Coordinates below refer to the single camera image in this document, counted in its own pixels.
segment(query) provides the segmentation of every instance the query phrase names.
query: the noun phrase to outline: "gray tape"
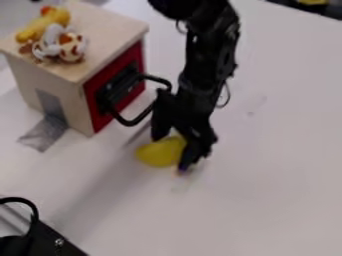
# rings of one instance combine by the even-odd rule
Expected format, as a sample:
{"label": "gray tape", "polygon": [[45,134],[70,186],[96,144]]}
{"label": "gray tape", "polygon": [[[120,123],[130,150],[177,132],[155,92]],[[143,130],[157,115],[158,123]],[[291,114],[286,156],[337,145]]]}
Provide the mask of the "gray tape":
{"label": "gray tape", "polygon": [[31,131],[18,140],[41,153],[48,150],[68,129],[68,125],[53,116],[46,116]]}
{"label": "gray tape", "polygon": [[44,113],[67,123],[60,100],[56,96],[42,90],[36,89],[36,92]]}
{"label": "gray tape", "polygon": [[68,124],[60,100],[47,92],[36,92],[46,116],[18,142],[44,153],[63,136]]}

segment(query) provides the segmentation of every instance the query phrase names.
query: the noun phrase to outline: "black strap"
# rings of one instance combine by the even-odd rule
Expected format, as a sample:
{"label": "black strap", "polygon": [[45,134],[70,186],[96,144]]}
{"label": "black strap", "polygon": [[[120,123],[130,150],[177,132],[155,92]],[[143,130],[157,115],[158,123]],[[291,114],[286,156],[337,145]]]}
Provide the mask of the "black strap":
{"label": "black strap", "polygon": [[30,200],[27,200],[25,198],[21,198],[21,197],[0,198],[0,205],[9,204],[9,203],[20,203],[20,204],[27,205],[28,207],[31,208],[31,210],[32,210],[31,225],[30,225],[30,229],[29,229],[28,233],[26,234],[26,236],[30,236],[33,232],[34,227],[36,227],[36,225],[39,222],[38,208],[36,207],[36,205],[34,203],[32,203]]}

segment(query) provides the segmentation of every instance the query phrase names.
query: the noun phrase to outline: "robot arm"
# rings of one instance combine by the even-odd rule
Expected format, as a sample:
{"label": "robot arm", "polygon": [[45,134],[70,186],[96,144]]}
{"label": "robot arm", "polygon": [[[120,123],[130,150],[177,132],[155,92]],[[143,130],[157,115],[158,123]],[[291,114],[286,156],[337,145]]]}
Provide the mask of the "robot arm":
{"label": "robot arm", "polygon": [[186,65],[178,92],[159,90],[152,117],[153,140],[167,136],[172,127],[187,140],[179,163],[182,173],[208,157],[218,141],[210,116],[237,66],[239,18],[227,0],[148,1],[166,17],[184,22],[188,30]]}

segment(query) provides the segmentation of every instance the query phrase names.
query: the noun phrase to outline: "yellow object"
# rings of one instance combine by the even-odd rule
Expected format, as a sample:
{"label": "yellow object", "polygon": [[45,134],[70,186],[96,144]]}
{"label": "yellow object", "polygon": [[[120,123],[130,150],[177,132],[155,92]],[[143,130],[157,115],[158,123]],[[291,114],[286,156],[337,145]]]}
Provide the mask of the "yellow object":
{"label": "yellow object", "polygon": [[158,168],[177,165],[186,146],[182,137],[170,137],[144,145],[136,152],[137,158],[146,165]]}
{"label": "yellow object", "polygon": [[316,5],[316,4],[328,4],[328,0],[297,0],[300,4],[306,4],[306,5]]}
{"label": "yellow object", "polygon": [[70,12],[63,7],[43,7],[41,17],[33,20],[24,30],[16,35],[18,43],[27,43],[29,40],[38,41],[48,26],[58,23],[63,27],[69,25]]}

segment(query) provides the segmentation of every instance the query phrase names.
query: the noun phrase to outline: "plush toy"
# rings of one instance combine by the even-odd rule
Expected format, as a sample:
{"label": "plush toy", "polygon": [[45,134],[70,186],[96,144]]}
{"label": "plush toy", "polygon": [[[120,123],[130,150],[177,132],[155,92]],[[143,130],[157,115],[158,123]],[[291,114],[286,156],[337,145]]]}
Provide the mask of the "plush toy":
{"label": "plush toy", "polygon": [[41,17],[32,21],[24,30],[20,31],[16,35],[16,41],[20,44],[38,41],[51,24],[57,23],[65,28],[69,25],[70,19],[69,11],[63,7],[43,7]]}
{"label": "plush toy", "polygon": [[65,62],[79,62],[83,59],[87,48],[87,40],[76,33],[62,34],[58,39],[59,57]]}
{"label": "plush toy", "polygon": [[71,27],[51,24],[41,39],[33,44],[32,53],[41,61],[59,57],[64,62],[72,63],[83,59],[86,48],[87,40]]}

